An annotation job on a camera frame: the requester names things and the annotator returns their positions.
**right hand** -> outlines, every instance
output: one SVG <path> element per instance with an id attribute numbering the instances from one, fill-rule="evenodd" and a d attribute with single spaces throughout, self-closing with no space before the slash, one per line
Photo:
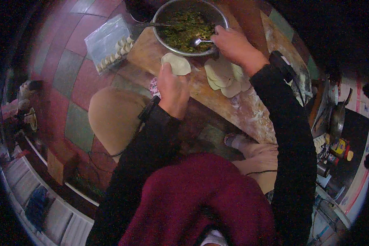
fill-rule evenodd
<path id="1" fill-rule="evenodd" d="M 268 59 L 251 45 L 246 37 L 231 28 L 215 27 L 216 35 L 211 40 L 220 49 L 220 52 L 232 63 L 241 66 L 251 77 L 269 64 Z"/>
<path id="2" fill-rule="evenodd" d="M 172 117 L 182 120 L 190 98 L 186 77 L 174 75 L 171 64 L 166 62 L 160 68 L 157 88 L 161 94 L 158 105 Z"/>

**black sleeve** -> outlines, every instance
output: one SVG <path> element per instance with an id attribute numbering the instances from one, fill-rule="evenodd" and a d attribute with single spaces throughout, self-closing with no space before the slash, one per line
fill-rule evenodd
<path id="1" fill-rule="evenodd" d="M 279 145 L 272 200 L 278 237 L 285 245 L 306 244 L 312 225 L 317 159 L 309 122 L 280 72 L 264 66 L 251 78 L 270 112 Z"/>
<path id="2" fill-rule="evenodd" d="M 116 245 L 141 201 L 143 185 L 179 151 L 179 121 L 155 106 L 141 132 L 120 157 L 86 245 Z"/>

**stainless steel bowl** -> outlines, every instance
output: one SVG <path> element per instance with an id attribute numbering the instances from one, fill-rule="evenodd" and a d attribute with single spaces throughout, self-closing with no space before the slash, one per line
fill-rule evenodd
<path id="1" fill-rule="evenodd" d="M 228 28 L 228 21 L 224 14 L 213 4 L 203 1 L 203 0 L 171 0 L 161 6 L 153 17 L 152 22 L 157 23 L 169 23 L 170 17 L 177 12 L 185 12 L 185 11 L 197 11 L 201 12 L 204 16 L 205 21 L 214 23 L 216 26 L 221 25 L 224 28 Z M 213 54 L 217 51 L 216 47 L 211 48 L 205 52 L 201 53 L 185 53 L 181 52 L 173 47 L 168 46 L 168 44 L 164 43 L 162 38 L 158 35 L 157 29 L 163 27 L 153 27 L 153 32 L 156 35 L 157 40 L 167 47 L 172 52 L 175 52 L 182 56 L 207 56 Z"/>

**pan handle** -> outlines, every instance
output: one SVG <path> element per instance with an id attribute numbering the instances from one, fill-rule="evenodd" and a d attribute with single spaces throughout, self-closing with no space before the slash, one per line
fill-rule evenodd
<path id="1" fill-rule="evenodd" d="M 347 97 L 346 101 L 344 101 L 344 104 L 343 104 L 344 107 L 349 104 L 349 101 L 351 99 L 351 94 L 352 93 L 353 93 L 353 89 L 350 88 L 349 96 Z"/>

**clear plastic bag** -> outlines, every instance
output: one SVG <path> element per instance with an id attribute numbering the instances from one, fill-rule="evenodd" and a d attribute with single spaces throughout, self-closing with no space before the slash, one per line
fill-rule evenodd
<path id="1" fill-rule="evenodd" d="M 121 14 L 113 17 L 96 31 L 92 32 L 89 36 L 85 38 L 85 43 L 87 51 L 92 58 L 94 65 L 96 66 L 101 63 L 102 59 L 105 59 L 111 54 L 115 55 L 116 48 L 115 44 L 122 37 L 130 36 L 130 31 L 128 24 L 124 21 Z M 121 59 L 115 60 L 113 63 L 107 66 L 106 69 L 98 72 L 98 74 L 107 71 L 110 67 L 120 63 L 125 60 L 127 55 L 123 55 Z"/>

